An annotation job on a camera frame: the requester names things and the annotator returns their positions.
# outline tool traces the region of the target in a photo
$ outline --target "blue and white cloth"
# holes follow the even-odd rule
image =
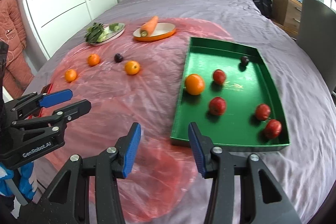
[[[19,184],[20,192],[28,199],[32,200],[37,190],[37,179],[34,171],[34,163],[30,162],[20,167],[21,180]],[[14,171],[7,169],[0,163],[0,195],[12,196],[12,191],[8,188],[5,180],[12,179]]]

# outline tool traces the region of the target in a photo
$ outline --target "dark purple fruit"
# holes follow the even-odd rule
[[[123,58],[123,56],[121,54],[116,54],[114,56],[114,61],[116,61],[117,63],[120,63],[123,60],[124,60],[124,58]]]
[[[247,66],[248,65],[248,63],[249,63],[249,58],[247,57],[247,56],[242,56],[241,58],[240,58],[240,63],[243,65],[243,66]]]

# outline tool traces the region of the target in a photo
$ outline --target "white cord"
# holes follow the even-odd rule
[[[8,41],[6,42],[6,41],[4,41],[2,38],[0,38],[3,42],[5,42],[7,45],[9,45],[9,37],[7,36],[7,33],[9,33],[11,30],[7,30],[6,32],[5,32],[5,36],[6,36],[6,38],[8,39]],[[13,54],[13,52],[12,51],[9,51],[8,50],[8,53],[10,53],[11,55],[12,55],[12,60],[11,61],[9,61],[9,58],[8,58],[8,56],[7,56],[7,63],[10,63],[10,62],[12,62],[13,60],[14,60],[14,54]]]

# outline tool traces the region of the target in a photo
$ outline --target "gray chair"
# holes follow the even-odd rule
[[[296,43],[308,54],[332,93],[336,87],[336,13],[318,0],[303,0]]]

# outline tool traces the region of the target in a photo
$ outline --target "green tray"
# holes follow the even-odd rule
[[[250,60],[245,70],[239,66],[243,55]],[[212,81],[216,69],[227,75],[223,87]],[[184,79],[192,73],[205,81],[201,95],[192,96],[184,90]],[[208,104],[216,96],[224,98],[227,105],[220,117],[208,113]],[[255,108],[261,103],[270,106],[270,119],[282,124],[278,138],[268,140],[262,135],[268,120],[260,122],[254,117]],[[279,94],[265,61],[258,49],[237,43],[191,37],[171,133],[173,145],[189,145],[190,122],[196,122],[203,135],[215,145],[226,146],[228,151],[276,151],[290,145]]]

